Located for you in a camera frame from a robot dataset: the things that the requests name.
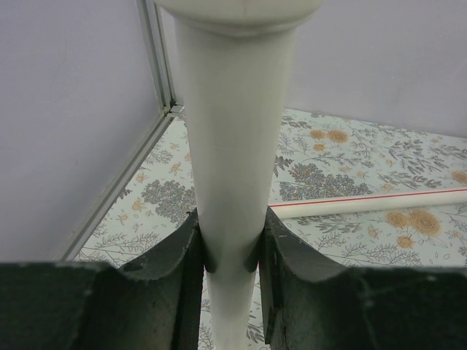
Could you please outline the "floral patterned table mat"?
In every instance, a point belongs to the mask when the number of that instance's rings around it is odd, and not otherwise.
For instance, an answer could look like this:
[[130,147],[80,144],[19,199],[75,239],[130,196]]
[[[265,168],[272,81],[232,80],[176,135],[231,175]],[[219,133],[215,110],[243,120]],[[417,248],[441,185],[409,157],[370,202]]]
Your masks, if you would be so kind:
[[[77,253],[125,264],[195,206],[184,109]],[[272,202],[466,186],[466,140],[293,109],[282,113]],[[345,265],[464,266],[466,205],[299,217],[287,227]]]

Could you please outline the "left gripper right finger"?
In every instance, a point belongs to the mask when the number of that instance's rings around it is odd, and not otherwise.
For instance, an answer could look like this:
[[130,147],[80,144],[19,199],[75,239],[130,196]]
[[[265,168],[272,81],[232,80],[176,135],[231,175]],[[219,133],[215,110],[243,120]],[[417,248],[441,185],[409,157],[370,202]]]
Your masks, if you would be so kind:
[[465,268],[348,268],[267,211],[260,238],[272,349],[464,349]]

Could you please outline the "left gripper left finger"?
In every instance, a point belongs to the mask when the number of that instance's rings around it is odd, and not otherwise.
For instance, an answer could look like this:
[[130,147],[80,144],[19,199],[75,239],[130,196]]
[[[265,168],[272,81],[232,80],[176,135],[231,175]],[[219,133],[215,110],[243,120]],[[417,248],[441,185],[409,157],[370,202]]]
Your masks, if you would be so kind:
[[204,267],[197,213],[144,254],[1,265],[3,349],[195,349]]

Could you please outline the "white PVC pipe frame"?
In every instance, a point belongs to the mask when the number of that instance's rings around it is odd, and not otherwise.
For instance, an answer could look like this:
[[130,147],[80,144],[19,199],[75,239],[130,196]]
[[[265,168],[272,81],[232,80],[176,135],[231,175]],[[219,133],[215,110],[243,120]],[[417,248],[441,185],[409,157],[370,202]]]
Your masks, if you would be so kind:
[[321,2],[159,1],[158,6],[174,17],[216,349],[247,346],[267,211],[285,225],[289,217],[466,205],[463,188],[269,205],[297,28]]

